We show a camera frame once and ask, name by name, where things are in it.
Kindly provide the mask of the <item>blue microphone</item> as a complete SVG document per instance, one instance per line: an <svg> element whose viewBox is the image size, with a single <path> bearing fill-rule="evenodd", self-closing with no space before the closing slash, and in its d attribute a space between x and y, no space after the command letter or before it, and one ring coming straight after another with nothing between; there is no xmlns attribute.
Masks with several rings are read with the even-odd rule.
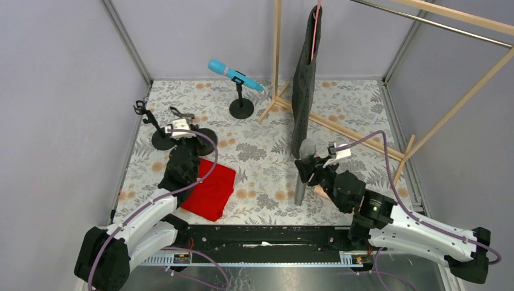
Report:
<svg viewBox="0 0 514 291"><path fill-rule="evenodd" d="M244 85L250 89L256 90L258 92L262 92L264 88L261 84L256 82L255 80L249 78L248 76L229 68L227 65L225 65L223 62L211 59L208 64L208 68L219 75L226 76L231 81L234 81L238 84Z"/></svg>

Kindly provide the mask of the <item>silver microphone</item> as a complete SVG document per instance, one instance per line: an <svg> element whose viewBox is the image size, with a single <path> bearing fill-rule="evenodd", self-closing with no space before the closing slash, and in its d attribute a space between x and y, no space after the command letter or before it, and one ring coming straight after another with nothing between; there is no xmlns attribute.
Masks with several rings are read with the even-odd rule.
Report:
<svg viewBox="0 0 514 291"><path fill-rule="evenodd" d="M307 175L309 174L309 167L316 155L316 144L311 139L305 139L299 148L299 159L295 161L295 166L298 169L294 203L300 206L303 202L305 191L307 188Z"/></svg>

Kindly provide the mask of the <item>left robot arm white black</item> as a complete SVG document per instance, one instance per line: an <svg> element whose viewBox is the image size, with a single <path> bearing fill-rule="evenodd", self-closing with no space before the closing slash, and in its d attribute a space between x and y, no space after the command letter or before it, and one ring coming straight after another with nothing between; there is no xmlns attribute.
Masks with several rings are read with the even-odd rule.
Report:
<svg viewBox="0 0 514 291"><path fill-rule="evenodd" d="M172 139L164 177L149 199L121 222L94 226L84 235L74 274L87 290L120 290L129 274L145 259L172 245L178 230L164 221L205 180L199 176L202 143L217 152L216 142L199 130L169 129Z"/></svg>

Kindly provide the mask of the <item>black mic stand moved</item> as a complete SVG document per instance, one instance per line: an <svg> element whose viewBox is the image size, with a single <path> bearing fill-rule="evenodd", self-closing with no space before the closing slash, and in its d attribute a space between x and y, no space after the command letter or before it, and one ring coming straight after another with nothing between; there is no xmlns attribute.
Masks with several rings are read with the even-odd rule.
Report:
<svg viewBox="0 0 514 291"><path fill-rule="evenodd" d="M245 81L236 75L231 80L236 84L238 98L230 104L229 113L236 119L247 119L253 115L254 105L251 100L242 97L242 86Z"/></svg>

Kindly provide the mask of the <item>black mic stand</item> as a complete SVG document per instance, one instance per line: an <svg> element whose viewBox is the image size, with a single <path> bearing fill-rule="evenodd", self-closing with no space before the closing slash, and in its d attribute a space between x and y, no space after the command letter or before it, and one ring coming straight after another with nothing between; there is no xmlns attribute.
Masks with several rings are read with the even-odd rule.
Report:
<svg viewBox="0 0 514 291"><path fill-rule="evenodd" d="M176 142L172 141L170 137L165 134L164 128L159 125L153 113L146 108L145 101L137 100L133 109L137 115L145 116L145 118L142 119L144 124L151 124L155 128L155 132L152 134L151 144L156 150L170 150L176 145Z"/></svg>
<svg viewBox="0 0 514 291"><path fill-rule="evenodd" d="M200 128L199 125L194 123L195 115L192 113L181 113L176 107L170 106L170 111L173 113L173 116L175 119L185 118L188 120L188 123L190 124L190 128L202 133L203 135L210 138L215 145L217 145L217 135L216 133L208 128ZM199 139L199 149L198 149L198 155L199 156L207 156L211 154L214 151L214 146L203 136L198 136Z"/></svg>

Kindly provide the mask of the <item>black mic stand front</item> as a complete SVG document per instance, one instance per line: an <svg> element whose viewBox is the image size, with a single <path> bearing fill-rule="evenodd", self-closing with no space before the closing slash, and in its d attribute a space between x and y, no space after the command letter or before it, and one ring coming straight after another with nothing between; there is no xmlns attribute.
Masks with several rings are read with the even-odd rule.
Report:
<svg viewBox="0 0 514 291"><path fill-rule="evenodd" d="M188 123L190 124L190 128L202 133L203 135L210 138L215 145L217 145L217 135L216 133L208 128L200 128L199 125L194 123L195 115L192 113L181 113L176 107L170 106L170 111L173 113L173 116L175 119L185 118L188 120ZM211 154L214 151L214 146L203 136L198 136L199 139L199 149L198 149L198 155L199 156L207 156Z"/></svg>

